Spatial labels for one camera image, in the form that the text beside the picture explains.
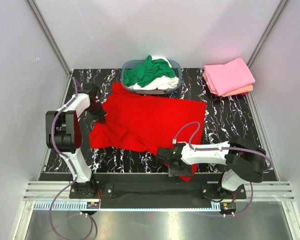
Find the red t-shirt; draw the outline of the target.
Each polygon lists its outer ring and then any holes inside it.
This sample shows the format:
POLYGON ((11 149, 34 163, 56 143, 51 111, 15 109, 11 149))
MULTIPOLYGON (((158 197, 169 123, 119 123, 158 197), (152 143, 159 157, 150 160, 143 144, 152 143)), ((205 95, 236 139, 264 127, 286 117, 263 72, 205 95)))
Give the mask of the red t-shirt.
POLYGON ((180 142, 202 142, 207 104, 204 101, 139 95, 121 83, 103 103, 105 123, 96 122, 89 134, 92 149, 115 147, 156 154, 180 142))

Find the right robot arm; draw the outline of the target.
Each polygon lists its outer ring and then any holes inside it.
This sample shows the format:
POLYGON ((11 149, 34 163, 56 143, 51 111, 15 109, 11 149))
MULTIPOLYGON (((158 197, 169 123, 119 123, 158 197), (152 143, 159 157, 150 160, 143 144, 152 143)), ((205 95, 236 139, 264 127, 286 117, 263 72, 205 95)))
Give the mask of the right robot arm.
POLYGON ((266 167, 266 152, 241 137, 217 144, 195 145, 174 142, 172 148, 160 147, 158 162, 168 166, 170 177, 192 177, 198 164, 225 166, 218 184, 202 189, 202 197, 214 202, 233 199, 245 182, 261 183, 266 167))

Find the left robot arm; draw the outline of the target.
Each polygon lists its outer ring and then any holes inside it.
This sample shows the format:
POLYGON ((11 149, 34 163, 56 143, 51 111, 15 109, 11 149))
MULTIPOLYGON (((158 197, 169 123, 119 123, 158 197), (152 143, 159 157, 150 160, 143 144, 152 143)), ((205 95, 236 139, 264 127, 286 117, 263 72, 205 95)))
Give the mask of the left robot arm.
POLYGON ((88 112, 97 123, 106 122, 106 112, 100 102, 100 89, 94 84, 78 90, 71 99, 57 110, 45 114, 46 145, 65 161, 73 182, 71 190, 93 198, 98 193, 98 184, 92 170, 86 164, 81 151, 82 133, 79 118, 88 112))

